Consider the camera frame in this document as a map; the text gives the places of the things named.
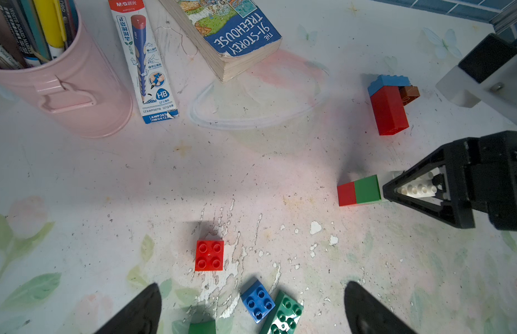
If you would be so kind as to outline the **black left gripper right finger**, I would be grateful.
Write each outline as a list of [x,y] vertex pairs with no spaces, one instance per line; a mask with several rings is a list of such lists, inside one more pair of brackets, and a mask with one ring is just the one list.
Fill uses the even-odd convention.
[[344,305],[352,333],[416,333],[357,282],[347,284]]

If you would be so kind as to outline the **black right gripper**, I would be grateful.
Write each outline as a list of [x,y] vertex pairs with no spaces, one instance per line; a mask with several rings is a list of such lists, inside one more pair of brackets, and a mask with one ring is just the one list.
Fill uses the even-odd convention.
[[[411,198],[399,186],[443,168],[435,197]],[[505,131],[444,144],[383,186],[385,198],[458,229],[475,227],[473,211],[498,229],[517,231],[517,132]]]

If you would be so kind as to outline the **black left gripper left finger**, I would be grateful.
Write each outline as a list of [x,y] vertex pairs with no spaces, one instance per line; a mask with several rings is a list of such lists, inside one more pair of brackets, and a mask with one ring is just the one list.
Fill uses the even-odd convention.
[[159,286],[152,283],[95,334],[157,333],[162,310]]

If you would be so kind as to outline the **white lego plate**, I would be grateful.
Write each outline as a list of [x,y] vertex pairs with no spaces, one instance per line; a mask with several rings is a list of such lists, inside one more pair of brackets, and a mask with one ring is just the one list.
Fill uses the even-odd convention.
[[[435,197],[437,191],[442,190],[442,187],[435,186],[432,182],[432,179],[435,176],[440,175],[441,171],[444,171],[443,168],[434,168],[432,171],[427,172],[421,177],[418,177],[417,179],[410,181],[405,185],[399,186],[396,191],[411,198]],[[385,198],[384,191],[382,189],[383,186],[386,185],[386,183],[392,181],[394,178],[400,176],[402,173],[403,171],[389,171],[376,175],[382,201],[388,201]]]

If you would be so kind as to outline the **light blue long lego brick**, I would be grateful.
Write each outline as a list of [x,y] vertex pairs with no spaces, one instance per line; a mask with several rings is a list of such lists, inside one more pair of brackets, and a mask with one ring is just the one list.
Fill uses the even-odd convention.
[[368,87],[369,96],[372,97],[385,86],[406,87],[411,86],[411,83],[409,78],[405,76],[379,75]]

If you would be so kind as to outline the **red base lego brick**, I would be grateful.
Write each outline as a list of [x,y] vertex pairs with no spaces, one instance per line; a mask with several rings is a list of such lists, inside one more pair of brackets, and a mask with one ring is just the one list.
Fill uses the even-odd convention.
[[403,110],[375,111],[374,114],[380,136],[393,136],[410,126]]

